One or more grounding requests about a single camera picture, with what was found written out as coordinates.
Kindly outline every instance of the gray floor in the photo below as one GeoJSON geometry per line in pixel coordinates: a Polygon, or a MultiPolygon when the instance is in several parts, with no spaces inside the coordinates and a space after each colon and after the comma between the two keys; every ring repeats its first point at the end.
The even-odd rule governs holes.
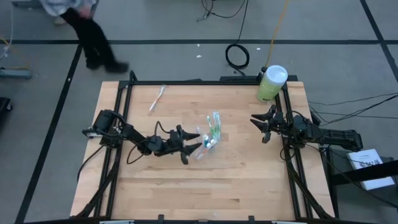
{"type": "MultiPolygon", "coordinates": [[[[368,0],[368,5],[387,40],[397,40],[395,0],[368,0]]],[[[218,0],[214,10],[231,14],[240,0],[218,0]]],[[[270,39],[283,8],[283,1],[251,0],[243,39],[270,39]]],[[[240,13],[232,19],[211,16],[197,23],[203,14],[200,0],[101,0],[95,19],[111,40],[235,39],[240,13]]],[[[19,40],[75,40],[72,28],[55,27],[43,10],[15,9],[15,38],[19,40]]],[[[9,7],[0,2],[0,35],[9,37],[9,7]]],[[[291,1],[278,33],[287,40],[376,40],[359,0],[291,1]]],[[[141,44],[113,45],[121,60],[130,62],[139,80],[218,80],[236,75],[224,59],[226,44],[141,44]]],[[[269,46],[247,44],[251,61],[246,74],[255,75],[266,61],[269,46]]],[[[10,97],[14,110],[0,132],[0,222],[12,223],[18,213],[50,121],[75,54],[76,45],[15,45],[0,67],[29,61],[35,75],[31,80],[0,80],[0,96],[10,97]]],[[[398,59],[398,45],[389,45],[398,59]]],[[[231,50],[231,58],[244,60],[231,50]]],[[[304,82],[308,100],[333,103],[398,90],[398,82],[380,45],[284,45],[274,46],[271,64],[284,66],[304,82]]],[[[83,160],[86,139],[81,130],[93,119],[101,82],[125,80],[125,75],[91,72],[81,56],[70,91],[53,137],[26,221],[66,218],[76,188],[76,172],[83,160]]],[[[314,106],[331,113],[350,113],[380,99],[335,107],[314,106]]],[[[398,101],[392,100],[365,115],[397,116],[398,101]]],[[[336,116],[324,115],[325,119],[336,116]]],[[[398,120],[351,118],[328,128],[355,129],[366,149],[398,158],[395,137],[398,120]]],[[[342,200],[344,220],[395,223],[397,211],[383,206],[364,207],[361,201],[342,200]]]]}

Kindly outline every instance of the sneaker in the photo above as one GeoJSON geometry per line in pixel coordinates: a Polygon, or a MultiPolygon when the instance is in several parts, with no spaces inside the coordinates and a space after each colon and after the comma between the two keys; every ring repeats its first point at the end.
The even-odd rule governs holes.
{"type": "Polygon", "coordinates": [[[129,64],[126,62],[113,62],[105,65],[105,71],[109,73],[125,73],[129,70],[129,64]]]}
{"type": "Polygon", "coordinates": [[[86,59],[86,68],[90,69],[90,70],[97,70],[100,68],[101,65],[104,65],[104,63],[96,58],[96,59],[92,59],[92,58],[88,58],[86,59]]]}
{"type": "Polygon", "coordinates": [[[64,24],[66,24],[67,22],[65,21],[65,20],[63,20],[61,17],[59,17],[59,16],[57,16],[55,19],[54,19],[54,25],[56,25],[56,26],[62,26],[62,25],[64,25],[64,24]]]}

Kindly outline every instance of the bottle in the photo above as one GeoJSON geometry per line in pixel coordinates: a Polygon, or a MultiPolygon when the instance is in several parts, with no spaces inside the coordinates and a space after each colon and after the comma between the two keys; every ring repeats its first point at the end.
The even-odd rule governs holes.
{"type": "Polygon", "coordinates": [[[270,66],[259,86],[257,91],[257,99],[261,102],[272,100],[287,80],[287,71],[284,67],[279,65],[270,66]]]}
{"type": "Polygon", "coordinates": [[[207,143],[209,143],[209,136],[207,134],[203,135],[203,144],[207,146],[207,143]]]}

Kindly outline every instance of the wire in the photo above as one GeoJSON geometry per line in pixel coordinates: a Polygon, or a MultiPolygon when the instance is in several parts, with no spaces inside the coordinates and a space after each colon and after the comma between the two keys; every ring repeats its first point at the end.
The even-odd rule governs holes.
{"type": "Polygon", "coordinates": [[[160,126],[161,130],[162,130],[164,133],[170,134],[170,131],[165,131],[165,130],[163,129],[162,124],[160,123],[160,121],[156,121],[155,131],[154,131],[154,134],[155,134],[155,135],[156,135],[156,132],[157,132],[157,126],[158,126],[158,125],[160,126]]]}
{"type": "Polygon", "coordinates": [[[322,118],[322,116],[311,105],[309,105],[309,107],[313,110],[313,112],[315,112],[320,117],[320,119],[322,119],[322,121],[330,123],[330,121],[327,121],[324,118],[322,118]]]}
{"type": "MultiPolygon", "coordinates": [[[[306,144],[306,146],[310,146],[310,147],[316,149],[317,151],[319,151],[319,149],[317,149],[316,147],[311,146],[311,145],[309,145],[309,144],[306,144]]],[[[386,204],[388,204],[388,205],[390,205],[390,206],[392,206],[392,207],[394,207],[394,208],[398,208],[398,205],[393,204],[393,203],[391,203],[391,202],[389,202],[389,201],[387,201],[387,200],[384,200],[383,198],[380,198],[380,197],[378,197],[378,196],[372,194],[371,192],[368,192],[367,190],[363,189],[360,185],[358,185],[357,183],[353,182],[349,177],[347,177],[347,175],[345,175],[342,171],[340,171],[339,169],[337,169],[337,167],[334,166],[334,165],[325,157],[325,155],[324,155],[323,153],[321,153],[321,155],[323,156],[323,158],[325,158],[326,162],[327,162],[330,166],[332,166],[335,170],[337,170],[346,180],[348,180],[348,182],[350,182],[351,184],[357,186],[357,188],[361,189],[363,192],[366,192],[368,195],[372,196],[373,198],[375,198],[375,199],[377,199],[377,200],[379,200],[379,201],[381,201],[381,202],[383,202],[383,203],[386,203],[386,204]]]]}
{"type": "Polygon", "coordinates": [[[354,102],[358,102],[358,101],[369,100],[369,99],[378,98],[378,97],[381,97],[381,96],[391,96],[391,95],[395,95],[395,94],[398,94],[398,92],[396,92],[396,93],[388,93],[388,94],[381,94],[381,95],[371,96],[371,97],[362,98],[362,99],[358,99],[358,100],[348,100],[348,101],[339,102],[339,103],[318,103],[318,102],[312,102],[312,101],[309,101],[309,103],[318,104],[318,105],[324,105],[324,106],[334,106],[334,105],[342,105],[342,104],[345,104],[345,103],[354,103],[354,102]]]}
{"type": "Polygon", "coordinates": [[[298,115],[300,115],[301,118],[303,119],[303,122],[308,124],[309,120],[304,115],[302,115],[300,112],[292,110],[292,113],[297,113],[298,115]]]}
{"type": "MultiPolygon", "coordinates": [[[[285,158],[283,158],[282,157],[282,151],[284,150],[284,148],[282,148],[281,150],[280,150],[280,152],[279,152],[279,157],[283,160],[283,161],[286,161],[286,159],[285,158]]],[[[295,151],[293,151],[293,154],[288,158],[288,160],[291,160],[291,159],[293,159],[293,157],[295,156],[295,151]]]]}
{"type": "MultiPolygon", "coordinates": [[[[329,115],[338,115],[338,116],[348,116],[348,114],[341,114],[341,113],[329,113],[329,112],[319,112],[318,114],[329,114],[329,115]]],[[[355,115],[355,117],[359,118],[384,118],[384,119],[398,119],[398,117],[387,117],[387,116],[363,116],[363,115],[355,115]]]]}
{"type": "Polygon", "coordinates": [[[7,47],[4,50],[3,54],[0,56],[0,60],[8,53],[9,48],[11,47],[12,44],[12,40],[14,38],[14,7],[12,6],[11,2],[10,4],[10,15],[11,15],[11,35],[10,35],[10,43],[7,43],[7,41],[5,41],[3,39],[3,41],[5,41],[5,43],[7,43],[7,47]]]}
{"type": "Polygon", "coordinates": [[[77,172],[77,182],[79,182],[79,178],[80,178],[80,172],[83,169],[83,167],[86,165],[86,163],[92,159],[104,146],[99,147],[94,153],[92,153],[92,155],[86,159],[86,161],[80,166],[79,171],[77,172]]]}
{"type": "Polygon", "coordinates": [[[274,35],[272,35],[271,45],[269,46],[269,51],[268,51],[266,68],[268,67],[269,60],[271,59],[272,48],[274,47],[274,41],[275,41],[275,38],[276,38],[276,34],[278,33],[278,30],[279,30],[279,27],[280,27],[280,23],[282,22],[283,18],[285,17],[286,9],[287,9],[287,5],[288,4],[289,4],[289,0],[286,0],[285,1],[285,6],[284,6],[284,10],[282,11],[282,14],[279,16],[278,24],[276,25],[276,28],[275,28],[275,31],[274,31],[274,35]]]}
{"type": "Polygon", "coordinates": [[[128,159],[128,158],[130,158],[130,153],[129,153],[129,157],[127,158],[127,164],[129,164],[129,165],[130,165],[130,164],[133,164],[133,163],[137,162],[139,159],[141,159],[143,156],[144,156],[144,155],[141,154],[141,156],[139,156],[137,159],[134,159],[133,161],[129,162],[129,159],[128,159]]]}
{"type": "Polygon", "coordinates": [[[238,15],[238,13],[241,11],[241,9],[242,9],[242,7],[243,7],[243,5],[244,5],[244,3],[245,3],[246,1],[248,1],[248,0],[243,0],[241,7],[239,7],[239,9],[238,9],[232,16],[221,16],[221,15],[219,15],[219,14],[217,14],[217,13],[212,12],[211,10],[213,9],[214,0],[211,0],[211,7],[210,7],[210,10],[207,9],[207,6],[205,6],[205,4],[203,3],[203,0],[201,0],[201,5],[203,6],[203,8],[204,8],[208,13],[210,13],[210,14],[212,14],[212,15],[217,16],[217,17],[220,17],[220,18],[224,18],[224,19],[229,19],[229,18],[232,18],[232,17],[238,15]]]}
{"type": "Polygon", "coordinates": [[[355,160],[352,160],[352,159],[348,159],[347,157],[341,156],[341,155],[339,155],[339,154],[333,152],[333,150],[331,150],[331,149],[329,150],[329,152],[331,152],[331,153],[333,153],[334,155],[336,155],[336,156],[338,156],[338,157],[340,157],[340,158],[342,158],[342,159],[345,159],[345,160],[347,160],[347,161],[357,162],[357,163],[360,163],[360,164],[365,164],[365,162],[355,161],[355,160]]]}
{"type": "Polygon", "coordinates": [[[391,96],[391,97],[389,97],[389,98],[387,98],[387,99],[385,99],[385,100],[383,100],[383,101],[381,101],[381,102],[379,102],[379,103],[376,103],[376,104],[373,104],[373,105],[371,105],[371,106],[368,106],[367,108],[364,108],[364,109],[361,109],[361,110],[357,110],[357,111],[355,111],[355,112],[352,112],[352,113],[350,113],[350,114],[347,114],[346,116],[344,116],[344,117],[342,117],[342,118],[334,119],[334,120],[330,121],[329,123],[323,124],[323,125],[321,125],[321,126],[325,126],[325,125],[328,125],[328,124],[331,124],[331,123],[335,123],[335,122],[338,122],[338,121],[342,121],[342,120],[344,120],[344,119],[352,118],[353,116],[356,116],[356,115],[358,115],[358,114],[361,114],[361,113],[363,113],[363,112],[365,112],[365,111],[367,111],[367,110],[370,110],[371,108],[374,108],[374,107],[376,107],[376,106],[379,106],[379,105],[381,105],[381,104],[383,104],[383,103],[385,103],[385,102],[387,102],[387,101],[389,101],[389,100],[392,100],[392,99],[394,99],[394,98],[397,98],[397,97],[398,97],[398,94],[396,94],[396,95],[394,95],[394,96],[391,96]]]}
{"type": "MultiPolygon", "coordinates": [[[[211,0],[211,7],[210,7],[210,10],[209,10],[210,12],[211,12],[211,10],[213,10],[213,6],[214,6],[213,0],[211,0]]],[[[210,16],[210,12],[209,11],[205,10],[205,13],[203,14],[203,16],[201,16],[201,17],[199,17],[197,19],[197,22],[200,22],[200,21],[206,19],[207,17],[209,17],[210,16]]]]}
{"type": "Polygon", "coordinates": [[[328,145],[328,147],[326,147],[324,150],[322,150],[322,153],[326,152],[326,150],[328,150],[330,148],[331,144],[328,145]]]}
{"type": "Polygon", "coordinates": [[[249,62],[250,62],[250,54],[249,51],[243,47],[242,45],[239,45],[238,42],[241,40],[241,36],[242,36],[242,30],[243,30],[243,25],[244,25],[244,21],[246,20],[246,14],[248,12],[248,5],[249,5],[249,0],[244,0],[243,4],[246,2],[246,7],[244,8],[244,15],[243,15],[243,20],[242,20],[242,25],[241,25],[241,30],[239,31],[239,36],[238,39],[236,39],[236,42],[233,44],[230,44],[227,46],[227,48],[225,49],[225,60],[228,62],[228,65],[233,67],[236,71],[238,71],[242,76],[246,76],[246,74],[244,72],[241,71],[241,69],[245,69],[248,67],[249,62]],[[232,47],[237,47],[239,49],[241,49],[244,53],[244,55],[246,56],[246,61],[244,64],[242,65],[235,65],[234,63],[231,62],[231,60],[229,59],[228,56],[228,52],[232,47]]]}
{"type": "Polygon", "coordinates": [[[131,156],[131,153],[133,152],[133,150],[134,150],[139,144],[141,144],[141,143],[143,143],[143,142],[145,142],[145,141],[148,141],[148,139],[142,140],[141,142],[139,142],[138,144],[136,144],[136,145],[130,150],[129,155],[127,156],[127,159],[126,159],[126,163],[127,163],[128,165],[137,162],[137,160],[139,160],[139,159],[141,159],[141,158],[143,157],[143,154],[141,154],[141,156],[139,156],[137,159],[134,159],[132,162],[129,162],[130,156],[131,156]]]}
{"type": "MultiPolygon", "coordinates": [[[[7,46],[9,46],[9,48],[14,51],[15,53],[17,52],[17,49],[15,48],[15,46],[11,46],[10,43],[8,41],[5,40],[4,37],[0,36],[0,40],[2,40],[7,46]]],[[[13,67],[13,68],[7,68],[7,69],[26,69],[28,70],[30,68],[29,63],[26,59],[24,59],[23,57],[19,56],[23,61],[25,61],[25,67],[13,67]]]]}

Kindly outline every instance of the yellow cable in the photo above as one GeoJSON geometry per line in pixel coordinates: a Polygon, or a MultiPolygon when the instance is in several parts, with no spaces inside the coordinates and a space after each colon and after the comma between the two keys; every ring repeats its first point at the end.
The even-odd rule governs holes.
{"type": "MultiPolygon", "coordinates": [[[[9,42],[6,41],[5,38],[3,38],[2,36],[0,36],[0,39],[1,39],[7,46],[9,46],[11,50],[13,50],[15,53],[17,53],[16,48],[15,48],[14,46],[10,46],[9,42]]],[[[24,61],[25,61],[26,67],[12,67],[12,68],[8,68],[8,69],[11,69],[11,70],[22,70],[22,69],[29,70],[29,69],[30,69],[29,63],[27,62],[27,60],[24,60],[24,61]]]]}
{"type": "Polygon", "coordinates": [[[266,62],[266,68],[268,67],[269,60],[271,59],[272,48],[274,47],[274,40],[275,40],[275,37],[276,37],[276,33],[278,33],[280,23],[282,22],[282,19],[284,18],[285,14],[286,14],[286,9],[287,9],[287,5],[288,4],[289,4],[289,0],[286,0],[285,1],[285,6],[284,6],[284,10],[282,11],[282,14],[279,16],[278,24],[276,25],[276,28],[275,28],[275,31],[274,31],[274,35],[272,36],[271,45],[269,46],[269,51],[268,51],[268,58],[267,58],[267,62],[266,62]]]}

